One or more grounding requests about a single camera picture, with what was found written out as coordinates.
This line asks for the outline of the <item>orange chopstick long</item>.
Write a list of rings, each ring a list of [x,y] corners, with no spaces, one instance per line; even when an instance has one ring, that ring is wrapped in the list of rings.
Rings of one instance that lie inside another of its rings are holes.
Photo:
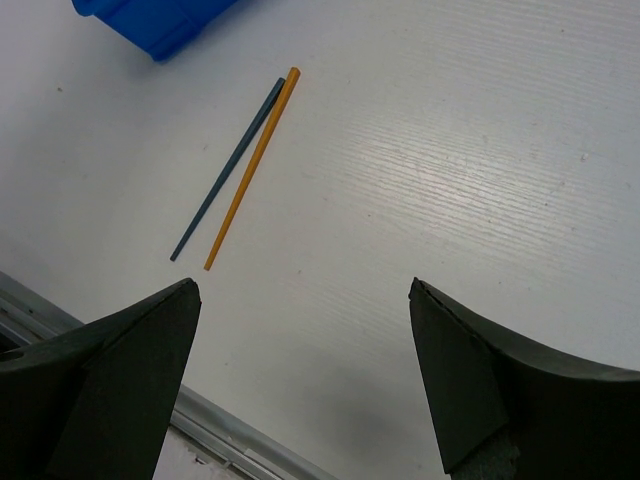
[[[218,255],[223,241],[231,227],[233,219],[239,209],[239,206],[246,194],[246,191],[253,179],[253,176],[258,168],[258,165],[267,149],[267,146],[273,136],[276,126],[286,108],[286,105],[293,93],[293,90],[300,78],[301,71],[298,67],[293,66],[286,77],[284,85],[279,93],[275,104],[266,120],[266,125],[263,128],[261,136],[256,144],[251,159],[247,165],[247,168],[243,174],[243,177],[239,183],[238,189],[234,195],[234,198],[230,204],[229,210],[221,224],[220,230],[216,236],[216,239],[209,252],[207,260],[204,264],[204,269],[209,271],[214,264],[216,256]]]

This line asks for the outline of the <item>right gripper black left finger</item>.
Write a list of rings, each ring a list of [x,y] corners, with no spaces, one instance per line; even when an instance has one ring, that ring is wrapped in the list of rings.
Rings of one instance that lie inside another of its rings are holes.
[[[2,353],[2,478],[152,478],[200,310],[198,285],[186,278]]]

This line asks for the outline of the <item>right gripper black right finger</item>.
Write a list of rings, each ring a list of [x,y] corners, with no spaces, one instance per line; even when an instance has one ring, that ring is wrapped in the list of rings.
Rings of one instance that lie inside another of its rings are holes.
[[[411,328],[453,479],[635,479],[639,374],[534,341],[414,280]]]

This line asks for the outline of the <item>dark green chopstick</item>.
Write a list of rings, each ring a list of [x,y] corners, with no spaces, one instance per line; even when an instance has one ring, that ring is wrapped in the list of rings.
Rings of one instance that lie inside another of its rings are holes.
[[[169,257],[169,260],[171,262],[175,262],[177,260],[178,256],[186,246],[187,242],[189,241],[192,234],[198,227],[199,223],[204,218],[207,210],[213,203],[216,196],[219,194],[223,185],[226,183],[231,173],[233,172],[234,168],[236,167],[241,157],[244,155],[246,149],[250,145],[251,141],[254,139],[255,135],[259,131],[259,128],[263,125],[263,123],[267,119],[268,115],[270,114],[271,110],[273,109],[276,103],[276,100],[278,99],[278,96],[280,95],[284,87],[284,84],[285,84],[284,78],[280,77],[276,80],[271,91],[269,92],[266,99],[262,103],[258,112],[254,116],[253,120],[247,127],[240,141],[236,145],[229,159],[227,160],[224,167],[220,171],[218,177],[216,178],[215,182],[213,183],[211,189],[207,193],[200,207],[198,208],[192,220],[190,221],[189,225],[187,226],[185,232],[181,236],[178,244],[176,245],[173,252],[171,253]]]

